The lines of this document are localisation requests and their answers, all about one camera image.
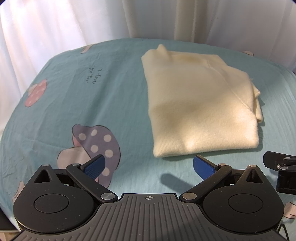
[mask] pink mushroom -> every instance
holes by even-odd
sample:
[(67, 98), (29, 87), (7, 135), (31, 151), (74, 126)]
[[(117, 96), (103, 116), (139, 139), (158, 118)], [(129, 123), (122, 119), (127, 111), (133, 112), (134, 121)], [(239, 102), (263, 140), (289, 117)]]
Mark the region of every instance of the pink mushroom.
[(35, 104), (43, 95), (46, 89), (46, 80), (42, 80), (39, 84), (33, 85), (28, 90), (28, 98), (25, 101), (25, 106), (30, 107)]

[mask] bed sheet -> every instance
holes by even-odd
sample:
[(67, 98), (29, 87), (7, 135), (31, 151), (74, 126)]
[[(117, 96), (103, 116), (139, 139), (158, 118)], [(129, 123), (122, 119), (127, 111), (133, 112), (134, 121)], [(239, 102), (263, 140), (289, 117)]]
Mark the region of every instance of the bed sheet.
[[(48, 61), (15, 108), (0, 143), (0, 207), (16, 225), (13, 201), (41, 164), (64, 168), (98, 153), (106, 158), (97, 181), (122, 193), (177, 193), (198, 184), (193, 155), (153, 156), (147, 84), (141, 56), (163, 44), (168, 50), (218, 54), (245, 71), (261, 92), (264, 121), (252, 150), (201, 153), (210, 161), (245, 169), (258, 165), (276, 185), (277, 172), (264, 167), (266, 151), (295, 155), (296, 78), (272, 62), (223, 48), (173, 40), (121, 39), (61, 53)], [(279, 194), (283, 222), (296, 240), (296, 196)]]

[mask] screw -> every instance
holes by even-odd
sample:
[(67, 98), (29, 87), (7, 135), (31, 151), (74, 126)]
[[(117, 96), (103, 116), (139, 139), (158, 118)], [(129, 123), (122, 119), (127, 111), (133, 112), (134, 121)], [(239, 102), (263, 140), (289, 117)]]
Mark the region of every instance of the screw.
[(113, 193), (106, 192), (101, 195), (101, 198), (104, 200), (112, 200), (113, 198), (115, 198), (115, 195)]
[(192, 193), (192, 192), (186, 192), (182, 195), (182, 197), (186, 200), (193, 200), (193, 199), (197, 198), (196, 194)]

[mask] cream sweater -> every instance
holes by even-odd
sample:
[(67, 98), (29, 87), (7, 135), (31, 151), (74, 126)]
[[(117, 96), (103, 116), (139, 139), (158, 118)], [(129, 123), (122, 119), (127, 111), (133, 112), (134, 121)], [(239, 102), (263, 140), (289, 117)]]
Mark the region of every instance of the cream sweater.
[(167, 51), (142, 56), (155, 157), (256, 148), (260, 92), (218, 55)]

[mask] mushroom print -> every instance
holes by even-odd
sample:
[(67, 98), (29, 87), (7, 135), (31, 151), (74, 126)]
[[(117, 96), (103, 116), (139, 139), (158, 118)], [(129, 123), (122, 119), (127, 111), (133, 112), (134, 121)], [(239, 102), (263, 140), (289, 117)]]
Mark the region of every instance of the mushroom print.
[(46, 80), (42, 80), (39, 84), (35, 84), (28, 89), (28, 98), (25, 101), (25, 106), (30, 107), (35, 104), (43, 95), (46, 89)]
[(284, 217), (296, 219), (296, 204), (287, 202), (284, 209)]
[(102, 154), (105, 157), (105, 169), (96, 181), (107, 188), (120, 161), (120, 148), (113, 133), (100, 125), (88, 127), (76, 124), (72, 128), (72, 141), (73, 148), (59, 153), (58, 167), (64, 169), (72, 163), (84, 164)]
[(25, 184), (23, 182), (20, 182), (15, 195), (12, 197), (13, 203), (15, 203), (17, 197), (19, 196), (20, 192), (24, 189), (24, 187), (25, 187)]
[(87, 52), (87, 51), (90, 49), (91, 46), (93, 46), (93, 44), (86, 45), (80, 53), (85, 53), (85, 52)]

